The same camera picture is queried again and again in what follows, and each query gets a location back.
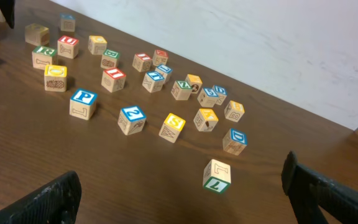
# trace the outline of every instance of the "blue block face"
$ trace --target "blue block face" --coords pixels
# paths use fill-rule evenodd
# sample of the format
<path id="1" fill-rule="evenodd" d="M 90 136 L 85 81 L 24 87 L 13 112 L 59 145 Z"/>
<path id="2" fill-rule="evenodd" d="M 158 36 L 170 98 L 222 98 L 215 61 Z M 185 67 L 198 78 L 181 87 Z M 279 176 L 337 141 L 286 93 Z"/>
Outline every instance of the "blue block face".
<path id="1" fill-rule="evenodd" d="M 158 72 L 147 72 L 147 75 L 154 81 L 164 80 L 164 77 Z"/>
<path id="2" fill-rule="evenodd" d="M 227 92 L 226 92 L 226 89 L 223 88 L 223 87 L 220 87 L 220 86 L 215 86 L 214 88 L 215 92 L 216 93 L 220 93 L 220 94 L 223 94 L 223 95 L 227 95 Z"/>
<path id="3" fill-rule="evenodd" d="M 245 145 L 248 144 L 247 136 L 243 132 L 235 130 L 235 129 L 230 129 L 230 133 L 231 133 L 231 139 L 233 141 L 236 141 L 236 142 L 239 142 L 239 143 L 245 144 Z"/>
<path id="4" fill-rule="evenodd" d="M 70 14 L 65 14 L 65 13 L 60 13 L 60 18 L 61 19 L 75 19 L 74 16 L 72 16 Z"/>
<path id="5" fill-rule="evenodd" d="M 219 97 L 218 94 L 213 89 L 210 88 L 203 88 L 205 93 L 210 97 Z"/>
<path id="6" fill-rule="evenodd" d="M 138 106 L 128 106 L 121 109 L 128 121 L 133 122 L 140 119 L 145 119 L 146 115 Z"/>
<path id="7" fill-rule="evenodd" d="M 159 66 L 157 66 L 157 68 L 167 74 L 172 72 L 172 69 L 165 65 L 159 65 Z"/>
<path id="8" fill-rule="evenodd" d="M 86 105 L 92 105 L 98 95 L 88 90 L 77 89 L 74 95 L 71 97 L 72 100 Z"/>

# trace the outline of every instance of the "black object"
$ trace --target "black object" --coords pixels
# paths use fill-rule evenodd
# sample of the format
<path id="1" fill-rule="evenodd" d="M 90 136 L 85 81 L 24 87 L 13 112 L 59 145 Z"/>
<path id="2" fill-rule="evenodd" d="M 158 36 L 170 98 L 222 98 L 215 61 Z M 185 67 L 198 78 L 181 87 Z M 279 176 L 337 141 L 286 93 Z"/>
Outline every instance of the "black object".
<path id="1" fill-rule="evenodd" d="M 298 164 L 292 151 L 281 178 L 298 223 L 328 223 L 319 205 L 342 223 L 358 224 L 358 192 Z"/>
<path id="2" fill-rule="evenodd" d="M 15 27 L 15 0 L 0 0 L 0 9 L 10 28 Z"/>
<path id="3" fill-rule="evenodd" d="M 69 171 L 0 211 L 0 224 L 74 224 L 81 184 Z"/>

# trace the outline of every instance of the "wood grain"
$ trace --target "wood grain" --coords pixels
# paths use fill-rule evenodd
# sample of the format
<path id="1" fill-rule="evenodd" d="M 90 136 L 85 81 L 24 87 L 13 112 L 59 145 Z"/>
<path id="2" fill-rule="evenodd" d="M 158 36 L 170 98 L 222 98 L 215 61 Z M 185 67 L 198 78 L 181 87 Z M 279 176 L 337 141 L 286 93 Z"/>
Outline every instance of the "wood grain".
<path id="1" fill-rule="evenodd" d="M 32 68 L 35 46 L 24 42 L 24 27 L 49 27 L 56 48 L 58 38 L 69 34 L 57 26 L 61 12 L 76 17 L 80 52 L 74 60 L 58 58 L 68 67 L 68 91 L 55 93 L 44 90 L 43 71 Z M 110 93 L 101 86 L 101 56 L 87 49 L 89 35 L 102 35 L 109 49 L 121 53 L 123 90 Z M 171 80 L 149 93 L 132 60 L 155 49 L 160 48 L 50 1 L 17 1 L 16 28 L 0 24 L 0 209 L 75 170 L 83 186 L 77 223 L 296 223 L 280 181 L 289 150 L 306 166 L 358 190 L 358 136 L 351 130 L 173 52 L 167 64 Z M 200 108 L 196 95 L 177 101 L 170 94 L 173 82 L 188 73 L 199 75 L 203 86 L 219 84 L 229 93 L 223 106 L 213 108 L 220 120 L 211 133 L 192 123 Z M 89 121 L 68 114 L 77 88 L 99 95 Z M 229 100 L 246 109 L 238 123 L 224 119 Z M 139 105 L 147 122 L 141 133 L 125 136 L 117 118 L 130 105 Z M 187 120 L 175 144 L 158 136 L 169 113 Z M 222 149 L 229 128 L 248 136 L 239 156 Z M 222 195 L 202 188 L 211 159 L 231 166 L 232 184 Z"/>

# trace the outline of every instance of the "letter block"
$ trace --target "letter block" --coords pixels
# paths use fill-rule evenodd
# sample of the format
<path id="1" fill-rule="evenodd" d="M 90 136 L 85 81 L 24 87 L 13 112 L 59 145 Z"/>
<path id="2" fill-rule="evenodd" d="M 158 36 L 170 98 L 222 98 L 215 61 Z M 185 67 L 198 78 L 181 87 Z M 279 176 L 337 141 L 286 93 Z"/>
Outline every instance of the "letter block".
<path id="1" fill-rule="evenodd" d="M 224 116 L 226 119 L 238 122 L 245 112 L 246 111 L 244 110 L 244 107 L 241 103 L 237 103 L 231 100 L 224 109 Z"/>
<path id="2" fill-rule="evenodd" d="M 75 18 L 70 14 L 60 13 L 59 27 L 61 31 L 74 32 Z"/>
<path id="3" fill-rule="evenodd" d="M 225 192 L 230 185 L 230 165 L 211 159 L 204 169 L 203 187 L 221 194 Z"/>
<path id="4" fill-rule="evenodd" d="M 49 43 L 49 28 L 39 24 L 30 24 L 24 28 L 25 41 L 38 46 Z"/>
<path id="5" fill-rule="evenodd" d="M 188 100 L 191 95 L 191 86 L 186 81 L 176 81 L 171 93 L 176 100 Z"/>
<path id="6" fill-rule="evenodd" d="M 57 41 L 57 54 L 73 59 L 78 55 L 79 43 L 79 40 L 64 35 Z"/>
<path id="7" fill-rule="evenodd" d="M 170 67 L 166 65 L 159 65 L 155 68 L 155 71 L 165 78 L 164 84 L 166 84 L 169 79 L 171 79 L 172 69 Z"/>
<path id="8" fill-rule="evenodd" d="M 197 97 L 197 100 L 201 106 L 210 108 L 215 105 L 218 99 L 218 94 L 216 94 L 216 92 L 210 88 L 203 88 Z"/>
<path id="9" fill-rule="evenodd" d="M 168 54 L 163 50 L 155 50 L 153 55 L 153 65 L 166 65 L 168 61 Z"/>
<path id="10" fill-rule="evenodd" d="M 247 136 L 231 128 L 223 138 L 223 150 L 238 156 L 248 145 Z"/>
<path id="11" fill-rule="evenodd" d="M 217 86 L 217 85 L 214 85 L 212 87 L 213 90 L 215 90 L 216 94 L 218 94 L 219 98 L 218 100 L 216 101 L 216 104 L 217 105 L 222 105 L 223 104 L 223 101 L 226 99 L 227 97 L 227 91 L 225 88 L 221 87 L 221 86 Z"/>
<path id="12" fill-rule="evenodd" d="M 102 54 L 102 62 L 100 67 L 104 69 L 117 68 L 118 67 L 119 53 L 106 49 Z"/>
<path id="13" fill-rule="evenodd" d="M 124 88 L 126 75 L 118 68 L 107 69 L 102 74 L 102 86 L 110 93 Z"/>
<path id="14" fill-rule="evenodd" d="M 77 89 L 70 99 L 70 115 L 89 120 L 96 110 L 98 95 L 88 90 Z"/>
<path id="15" fill-rule="evenodd" d="M 38 46 L 32 51 L 32 66 L 45 70 L 47 65 L 57 64 L 57 50 L 50 47 Z"/>
<path id="16" fill-rule="evenodd" d="M 46 91 L 66 91 L 67 67 L 59 65 L 45 66 L 44 83 Z"/>
<path id="17" fill-rule="evenodd" d="M 194 124 L 198 131 L 212 131 L 219 119 L 212 109 L 199 109 Z"/>
<path id="18" fill-rule="evenodd" d="M 107 41 L 102 36 L 93 36 L 89 37 L 88 41 L 88 50 L 93 55 L 102 55 L 103 52 L 107 49 Z"/>
<path id="19" fill-rule="evenodd" d="M 128 106 L 119 112 L 118 126 L 125 135 L 140 132 L 145 122 L 146 115 L 138 106 Z"/>
<path id="20" fill-rule="evenodd" d="M 185 79 L 193 88 L 193 91 L 191 93 L 195 93 L 197 94 L 201 88 L 201 86 L 203 85 L 203 82 L 201 81 L 201 78 L 197 75 L 190 75 L 187 74 L 186 79 Z"/>
<path id="21" fill-rule="evenodd" d="M 164 77 L 158 72 L 146 72 L 143 79 L 143 87 L 147 91 L 154 93 L 162 89 L 164 80 Z"/>
<path id="22" fill-rule="evenodd" d="M 138 72 L 146 72 L 150 70 L 152 59 L 145 53 L 135 54 L 132 66 Z"/>
<path id="23" fill-rule="evenodd" d="M 173 113 L 170 113 L 162 124 L 158 135 L 167 141 L 175 143 L 185 124 L 186 121 L 184 119 L 181 119 Z"/>

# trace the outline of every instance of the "brown wooden surface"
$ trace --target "brown wooden surface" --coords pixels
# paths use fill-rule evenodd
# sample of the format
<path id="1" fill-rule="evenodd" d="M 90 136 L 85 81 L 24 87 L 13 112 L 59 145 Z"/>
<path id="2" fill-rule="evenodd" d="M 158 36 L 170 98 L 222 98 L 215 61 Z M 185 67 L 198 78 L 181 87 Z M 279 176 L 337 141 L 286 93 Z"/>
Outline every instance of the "brown wooden surface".
<path id="1" fill-rule="evenodd" d="M 59 57 L 68 67 L 68 91 L 44 91 L 43 71 L 32 68 L 35 46 L 24 42 L 24 26 L 49 27 L 55 48 L 63 34 L 60 12 L 70 11 L 47 0 L 21 0 L 16 28 L 0 24 L 0 209 L 75 170 L 83 187 L 77 223 L 295 223 L 280 180 L 289 150 L 306 166 L 358 190 L 358 136 L 349 129 L 173 53 L 171 81 L 150 94 L 141 85 L 144 74 L 131 64 L 135 53 L 152 55 L 157 47 L 75 12 L 70 13 L 76 16 L 79 55 Z M 109 49 L 121 53 L 123 90 L 109 93 L 101 86 L 101 56 L 88 52 L 89 35 L 104 36 Z M 196 96 L 175 101 L 170 93 L 173 81 L 187 73 L 229 92 L 225 104 L 213 108 L 220 121 L 212 133 L 198 132 L 193 124 L 200 107 Z M 68 114 L 77 88 L 99 94 L 89 121 Z M 239 123 L 224 119 L 229 100 L 246 108 Z M 147 123 L 141 133 L 125 136 L 117 117 L 130 105 L 143 109 Z M 158 136 L 169 113 L 187 120 L 175 144 Z M 229 128 L 248 135 L 240 156 L 222 149 Z M 222 195 L 202 188 L 203 169 L 212 158 L 231 165 L 232 185 Z"/>

